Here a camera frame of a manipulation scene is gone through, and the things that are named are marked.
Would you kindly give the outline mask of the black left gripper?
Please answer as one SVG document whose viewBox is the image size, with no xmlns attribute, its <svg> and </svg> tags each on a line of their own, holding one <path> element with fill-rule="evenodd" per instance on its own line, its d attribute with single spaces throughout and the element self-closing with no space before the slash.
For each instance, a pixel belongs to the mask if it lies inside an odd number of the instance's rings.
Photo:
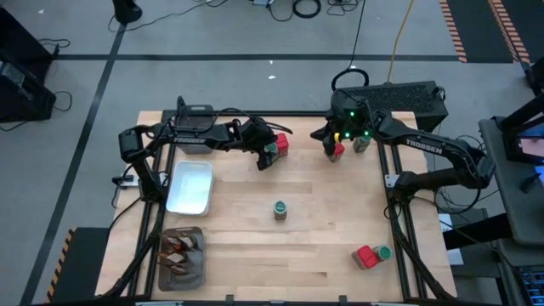
<svg viewBox="0 0 544 306">
<path fill-rule="evenodd" d="M 248 119 L 241 122 L 237 118 L 232 120 L 235 142 L 231 145 L 233 150 L 241 150 L 258 154 L 256 162 L 258 170 L 264 171 L 271 167 L 279 158 L 276 151 L 265 151 L 266 145 L 274 144 L 278 136 L 260 117 L 256 120 Z"/>
</svg>

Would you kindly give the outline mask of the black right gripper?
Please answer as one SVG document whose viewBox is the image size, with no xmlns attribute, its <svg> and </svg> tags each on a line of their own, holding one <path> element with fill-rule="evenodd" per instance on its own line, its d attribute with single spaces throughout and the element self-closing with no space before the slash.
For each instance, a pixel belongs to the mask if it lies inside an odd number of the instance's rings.
<svg viewBox="0 0 544 306">
<path fill-rule="evenodd" d="M 311 132 L 310 138 L 321 141 L 326 157 L 330 162 L 335 162 L 335 143 L 374 136 L 373 115 L 366 99 L 356 98 L 343 89 L 337 89 L 331 96 L 331 107 L 325 114 L 326 125 Z"/>
</svg>

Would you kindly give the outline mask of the grey translucent plastic bin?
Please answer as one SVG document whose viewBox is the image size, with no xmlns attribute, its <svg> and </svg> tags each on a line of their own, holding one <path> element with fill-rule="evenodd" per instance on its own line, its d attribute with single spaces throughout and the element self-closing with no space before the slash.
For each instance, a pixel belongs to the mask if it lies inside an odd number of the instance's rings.
<svg viewBox="0 0 544 306">
<path fill-rule="evenodd" d="M 177 128 L 208 128 L 213 124 L 213 108 L 210 105 L 186 105 L 178 108 L 175 119 Z M 212 152 L 204 144 L 179 144 L 178 147 L 186 155 L 207 155 Z"/>
<path fill-rule="evenodd" d="M 200 251 L 185 251 L 184 249 L 179 252 L 186 252 L 189 256 L 189 260 L 183 263 L 185 267 L 190 270 L 189 275 L 175 275 L 171 273 L 162 264 L 170 264 L 166 259 L 159 258 L 157 256 L 158 272 L 158 286 L 163 292 L 173 291 L 189 291 L 195 290 L 202 286 L 205 282 L 206 276 L 206 249 L 205 249 L 205 237 L 201 228 L 199 227 L 184 227 L 176 229 L 166 229 L 161 234 L 161 245 L 159 252 L 173 252 L 163 242 L 163 236 L 177 237 L 179 234 L 185 233 L 193 235 L 198 240 Z"/>
</svg>

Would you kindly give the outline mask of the white plastic bin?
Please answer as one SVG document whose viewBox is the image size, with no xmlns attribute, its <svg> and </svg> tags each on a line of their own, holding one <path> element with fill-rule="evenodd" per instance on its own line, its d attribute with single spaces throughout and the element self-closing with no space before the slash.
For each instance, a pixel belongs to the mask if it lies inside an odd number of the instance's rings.
<svg viewBox="0 0 544 306">
<path fill-rule="evenodd" d="M 179 161 L 171 175 L 166 209 L 170 213 L 204 217 L 209 211 L 212 190 L 211 163 Z"/>
</svg>

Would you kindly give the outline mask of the black perforated computer case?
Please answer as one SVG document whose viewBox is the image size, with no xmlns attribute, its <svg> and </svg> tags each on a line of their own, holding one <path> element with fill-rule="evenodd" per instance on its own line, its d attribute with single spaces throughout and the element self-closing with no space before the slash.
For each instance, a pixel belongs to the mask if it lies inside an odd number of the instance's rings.
<svg viewBox="0 0 544 306">
<path fill-rule="evenodd" d="M 337 89 L 368 101 L 374 113 L 373 138 L 382 141 L 431 133 L 448 115 L 445 90 L 434 81 Z"/>
</svg>

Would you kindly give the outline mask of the small black white controller box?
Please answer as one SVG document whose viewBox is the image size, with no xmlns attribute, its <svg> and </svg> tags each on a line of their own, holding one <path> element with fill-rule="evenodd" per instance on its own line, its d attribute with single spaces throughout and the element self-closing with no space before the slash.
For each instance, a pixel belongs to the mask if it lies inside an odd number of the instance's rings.
<svg viewBox="0 0 544 306">
<path fill-rule="evenodd" d="M 116 176 L 111 179 L 112 183 L 118 188 L 124 190 L 130 187 L 137 187 L 139 185 L 138 177 L 133 174 L 126 174 L 124 176 Z"/>
</svg>

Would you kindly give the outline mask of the black mat with striped edge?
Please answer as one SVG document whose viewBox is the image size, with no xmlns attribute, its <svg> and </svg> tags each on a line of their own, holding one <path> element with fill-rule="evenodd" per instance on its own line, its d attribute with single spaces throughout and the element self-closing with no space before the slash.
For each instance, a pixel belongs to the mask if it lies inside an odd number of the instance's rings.
<svg viewBox="0 0 544 306">
<path fill-rule="evenodd" d="M 462 63 L 529 63 L 506 0 L 439 0 L 456 56 Z"/>
<path fill-rule="evenodd" d="M 45 303 L 73 303 L 94 298 L 108 234 L 106 228 L 68 230 Z"/>
</svg>

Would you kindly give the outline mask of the grey side cart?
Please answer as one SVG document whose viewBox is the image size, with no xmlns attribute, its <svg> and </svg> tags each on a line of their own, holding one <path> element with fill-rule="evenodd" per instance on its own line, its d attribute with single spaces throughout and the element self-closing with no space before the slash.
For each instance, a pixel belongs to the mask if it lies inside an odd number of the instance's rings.
<svg viewBox="0 0 544 306">
<path fill-rule="evenodd" d="M 536 167 L 509 161 L 502 142 L 502 132 L 491 119 L 479 121 L 487 155 L 496 164 L 495 180 L 510 223 L 513 239 L 520 244 L 544 246 L 544 186 L 537 180 L 528 193 L 522 183 L 536 175 Z"/>
</svg>

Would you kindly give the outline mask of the black stand base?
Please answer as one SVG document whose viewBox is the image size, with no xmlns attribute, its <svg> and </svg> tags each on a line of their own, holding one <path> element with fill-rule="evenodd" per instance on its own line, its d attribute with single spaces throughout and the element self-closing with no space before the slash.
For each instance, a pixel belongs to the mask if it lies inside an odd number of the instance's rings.
<svg viewBox="0 0 544 306">
<path fill-rule="evenodd" d="M 121 24 L 128 24 L 139 20 L 143 14 L 141 7 L 135 0 L 112 0 L 114 17 Z"/>
</svg>

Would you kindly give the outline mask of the black framed screen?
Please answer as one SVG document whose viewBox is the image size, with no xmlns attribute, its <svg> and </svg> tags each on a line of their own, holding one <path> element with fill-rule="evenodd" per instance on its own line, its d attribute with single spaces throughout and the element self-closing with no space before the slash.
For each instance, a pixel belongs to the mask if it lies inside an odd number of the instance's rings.
<svg viewBox="0 0 544 306">
<path fill-rule="evenodd" d="M 544 165 L 544 123 L 519 133 L 508 131 L 503 134 L 503 143 L 509 161 Z"/>
</svg>

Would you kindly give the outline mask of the black keyboard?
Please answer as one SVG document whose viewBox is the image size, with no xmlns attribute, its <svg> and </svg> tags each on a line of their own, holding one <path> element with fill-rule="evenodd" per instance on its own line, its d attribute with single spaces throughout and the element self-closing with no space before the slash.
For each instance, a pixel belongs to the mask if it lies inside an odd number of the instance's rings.
<svg viewBox="0 0 544 306">
<path fill-rule="evenodd" d="M 544 306 L 544 265 L 520 266 L 514 272 L 528 306 Z"/>
</svg>

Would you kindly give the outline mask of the black equipment cabinet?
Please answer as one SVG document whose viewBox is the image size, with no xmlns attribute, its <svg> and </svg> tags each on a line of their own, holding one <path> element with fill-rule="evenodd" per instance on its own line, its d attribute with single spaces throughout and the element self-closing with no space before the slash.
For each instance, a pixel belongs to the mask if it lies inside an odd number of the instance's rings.
<svg viewBox="0 0 544 306">
<path fill-rule="evenodd" d="M 43 121 L 56 96 L 45 78 L 54 56 L 0 6 L 0 123 Z"/>
</svg>

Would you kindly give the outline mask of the black aluminium table frame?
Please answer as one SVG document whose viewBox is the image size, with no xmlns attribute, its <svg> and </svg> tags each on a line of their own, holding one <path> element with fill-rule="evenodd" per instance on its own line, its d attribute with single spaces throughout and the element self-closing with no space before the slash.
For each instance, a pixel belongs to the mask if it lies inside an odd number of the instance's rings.
<svg viewBox="0 0 544 306">
<path fill-rule="evenodd" d="M 163 292 L 156 260 L 146 256 L 135 291 L 154 299 L 235 301 L 399 302 L 428 293 L 408 257 L 360 269 L 352 252 L 392 246 L 383 175 L 400 169 L 423 173 L 423 153 L 371 144 L 363 153 L 346 149 L 329 161 L 310 133 L 323 126 L 321 111 L 271 110 L 267 121 L 292 130 L 288 155 L 259 171 L 256 158 L 239 151 L 205 156 L 212 164 L 212 203 L 204 217 L 167 212 L 164 227 L 199 227 L 205 237 L 202 286 Z M 283 201 L 287 216 L 275 220 Z"/>
</svg>

